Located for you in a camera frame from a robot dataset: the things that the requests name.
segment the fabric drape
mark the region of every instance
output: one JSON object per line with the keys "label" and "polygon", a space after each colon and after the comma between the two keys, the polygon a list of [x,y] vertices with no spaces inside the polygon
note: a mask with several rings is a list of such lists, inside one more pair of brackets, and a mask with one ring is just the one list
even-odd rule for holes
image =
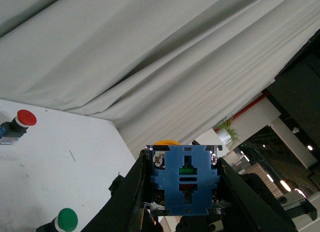
{"label": "fabric drape", "polygon": [[58,0],[0,38],[0,97],[113,121],[137,158],[264,89],[320,0]]}

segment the white table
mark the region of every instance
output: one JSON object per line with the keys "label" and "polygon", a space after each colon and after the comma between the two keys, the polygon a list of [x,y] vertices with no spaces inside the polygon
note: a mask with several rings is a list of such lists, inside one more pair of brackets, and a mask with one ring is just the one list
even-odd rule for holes
{"label": "white table", "polygon": [[77,213],[81,231],[135,160],[110,121],[0,100],[0,123],[20,109],[37,124],[15,144],[0,145],[0,231],[33,231],[64,207]]}

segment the black machine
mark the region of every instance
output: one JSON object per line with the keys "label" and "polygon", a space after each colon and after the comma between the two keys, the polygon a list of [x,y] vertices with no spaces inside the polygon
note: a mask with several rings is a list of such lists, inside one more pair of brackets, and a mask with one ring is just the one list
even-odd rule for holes
{"label": "black machine", "polygon": [[276,199],[256,174],[237,174],[217,158],[219,149],[146,146],[127,176],[115,180],[111,199],[81,232],[141,231],[146,209],[151,216],[183,215],[176,232],[294,232],[293,217],[306,213],[317,218],[306,199],[288,205],[285,195]]}

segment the wall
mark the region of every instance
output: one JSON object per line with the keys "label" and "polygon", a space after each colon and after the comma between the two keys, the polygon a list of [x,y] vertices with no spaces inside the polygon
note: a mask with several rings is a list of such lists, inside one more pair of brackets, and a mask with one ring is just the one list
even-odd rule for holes
{"label": "wall", "polygon": [[232,122],[231,126],[237,131],[239,138],[234,147],[246,141],[279,115],[280,112],[267,98],[262,99]]}

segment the white pillar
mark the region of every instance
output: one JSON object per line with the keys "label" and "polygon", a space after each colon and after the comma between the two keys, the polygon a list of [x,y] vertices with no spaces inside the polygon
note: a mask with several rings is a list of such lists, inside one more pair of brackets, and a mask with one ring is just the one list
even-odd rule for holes
{"label": "white pillar", "polygon": [[277,118],[269,126],[279,136],[279,138],[286,144],[286,146],[294,153],[294,155],[300,160],[304,167],[317,163],[317,159],[308,151],[308,149],[297,139],[297,137],[291,132],[291,130]]}

